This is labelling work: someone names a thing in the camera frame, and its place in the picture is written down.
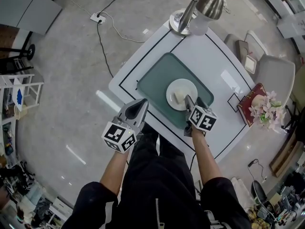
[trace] black pants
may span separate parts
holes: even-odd
[[[179,167],[179,171],[183,174],[182,176],[179,176],[179,179],[183,180],[182,182],[193,192],[193,177],[186,163],[184,153],[168,142],[163,136],[159,135],[159,133],[148,124],[145,124],[142,133],[144,135],[133,148],[128,169],[124,177],[123,187],[125,184],[131,182],[134,176],[141,173],[152,160],[165,158],[169,167],[173,167],[173,169]],[[158,136],[160,136],[160,157],[158,157],[156,150]]]

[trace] power strip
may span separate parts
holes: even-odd
[[[95,22],[97,22],[97,23],[101,20],[100,24],[105,23],[105,22],[106,22],[106,18],[103,17],[103,16],[101,16],[101,15],[97,18],[97,17],[96,17],[97,14],[98,14],[98,13],[94,13],[94,14],[90,17],[90,20],[95,21]]]

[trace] white table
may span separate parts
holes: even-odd
[[[174,34],[166,22],[120,69],[109,83],[109,89],[124,103],[144,98],[137,90],[137,82],[166,52],[176,55],[214,95],[210,107],[218,119],[212,131],[206,134],[206,140],[219,161],[249,130],[236,106],[251,91],[254,82],[213,31],[209,30],[203,36],[181,37]],[[145,121],[187,158],[193,157],[192,139],[185,137],[183,130],[175,127],[152,105]]]

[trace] food item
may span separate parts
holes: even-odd
[[[184,102],[184,94],[182,91],[177,90],[173,93],[174,99],[177,102],[177,104],[181,104]]]

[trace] lamp base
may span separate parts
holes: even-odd
[[[183,31],[180,31],[178,29],[179,20],[182,17],[184,11],[185,11],[185,9],[182,9],[182,10],[177,10],[174,13],[172,13],[170,16],[170,19],[169,19],[169,26],[173,30],[173,32],[175,32],[176,34],[181,35],[181,36],[189,36],[192,34],[190,32],[189,26],[186,26],[186,28]]]

